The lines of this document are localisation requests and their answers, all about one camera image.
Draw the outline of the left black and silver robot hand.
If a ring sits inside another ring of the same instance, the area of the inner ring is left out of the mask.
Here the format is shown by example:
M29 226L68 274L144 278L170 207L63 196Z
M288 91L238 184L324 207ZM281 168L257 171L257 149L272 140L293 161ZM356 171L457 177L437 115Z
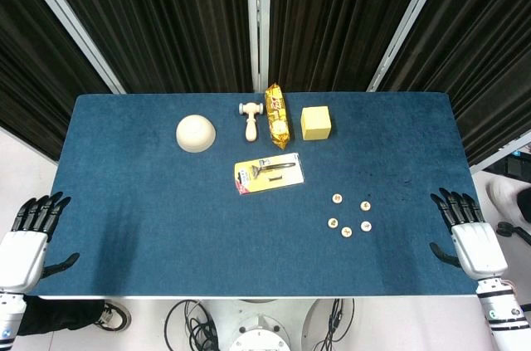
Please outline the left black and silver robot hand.
M71 268L75 252L64 261L46 266L46 253L60 216L71 198L62 192L31 198L19 208L11 230L1 240L1 292L28 294L38 282Z

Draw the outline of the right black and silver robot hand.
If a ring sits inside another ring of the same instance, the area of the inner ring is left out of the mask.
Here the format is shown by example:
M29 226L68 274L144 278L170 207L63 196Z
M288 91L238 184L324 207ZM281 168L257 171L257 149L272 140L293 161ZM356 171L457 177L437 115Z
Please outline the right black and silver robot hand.
M439 189L431 200L441 214L455 248L453 256L435 242L432 254L441 262L462 269L473 280L500 278L508 269L493 227L485 220L479 204L467 193Z

